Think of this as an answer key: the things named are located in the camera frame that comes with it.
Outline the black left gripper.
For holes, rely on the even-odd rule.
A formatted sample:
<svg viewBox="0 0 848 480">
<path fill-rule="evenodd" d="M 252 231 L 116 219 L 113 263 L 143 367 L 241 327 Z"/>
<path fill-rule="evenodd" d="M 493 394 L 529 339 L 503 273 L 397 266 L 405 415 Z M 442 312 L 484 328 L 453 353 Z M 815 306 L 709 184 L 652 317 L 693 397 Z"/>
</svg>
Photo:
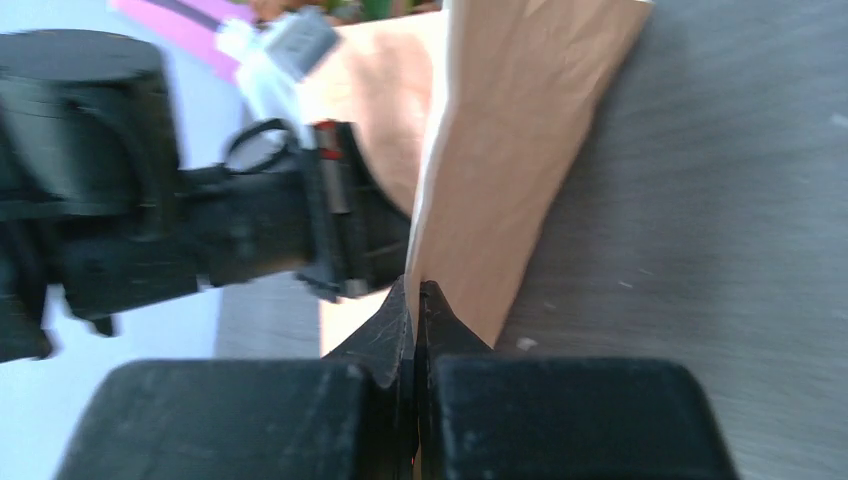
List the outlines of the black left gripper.
<svg viewBox="0 0 848 480">
<path fill-rule="evenodd" d="M 223 166 L 185 175 L 182 219 L 157 241 L 86 226 L 59 254 L 65 299 L 105 318 L 290 271 L 316 297 L 357 298 L 403 273 L 410 221 L 368 171 L 348 122 L 314 125 L 313 150 L 283 149 L 264 172 Z"/>
</svg>

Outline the peach wrapping paper sheet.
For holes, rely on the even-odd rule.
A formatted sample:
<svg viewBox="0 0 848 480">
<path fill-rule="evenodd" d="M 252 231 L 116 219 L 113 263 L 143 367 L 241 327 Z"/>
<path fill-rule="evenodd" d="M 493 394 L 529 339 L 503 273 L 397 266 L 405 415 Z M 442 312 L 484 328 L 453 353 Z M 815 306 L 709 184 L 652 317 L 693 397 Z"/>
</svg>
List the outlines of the peach wrapping paper sheet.
<svg viewBox="0 0 848 480">
<path fill-rule="evenodd" d="M 486 343 L 649 1 L 448 1 L 342 26 L 304 84 L 310 117 L 356 125 L 366 164 L 412 217 L 408 283 L 438 282 Z"/>
</svg>

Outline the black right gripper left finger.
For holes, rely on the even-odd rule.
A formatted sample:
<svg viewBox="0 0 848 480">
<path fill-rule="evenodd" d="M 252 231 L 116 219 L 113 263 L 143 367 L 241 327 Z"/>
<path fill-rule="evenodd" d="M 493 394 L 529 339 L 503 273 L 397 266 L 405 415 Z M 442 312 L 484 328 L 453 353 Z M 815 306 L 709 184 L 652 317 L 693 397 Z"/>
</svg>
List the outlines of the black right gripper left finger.
<svg viewBox="0 0 848 480">
<path fill-rule="evenodd" d="M 112 370 L 61 479 L 409 479 L 417 450 L 404 284 L 320 359 L 141 360 Z"/>
</svg>

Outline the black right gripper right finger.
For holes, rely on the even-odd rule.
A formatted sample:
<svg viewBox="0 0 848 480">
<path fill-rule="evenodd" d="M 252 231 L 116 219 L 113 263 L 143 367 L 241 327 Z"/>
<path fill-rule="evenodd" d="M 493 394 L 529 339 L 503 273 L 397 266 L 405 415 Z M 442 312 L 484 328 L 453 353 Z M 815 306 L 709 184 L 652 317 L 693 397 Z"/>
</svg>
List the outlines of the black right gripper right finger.
<svg viewBox="0 0 848 480">
<path fill-rule="evenodd" d="M 705 392 L 682 365 L 495 353 L 421 287 L 420 469 L 426 479 L 734 479 Z"/>
</svg>

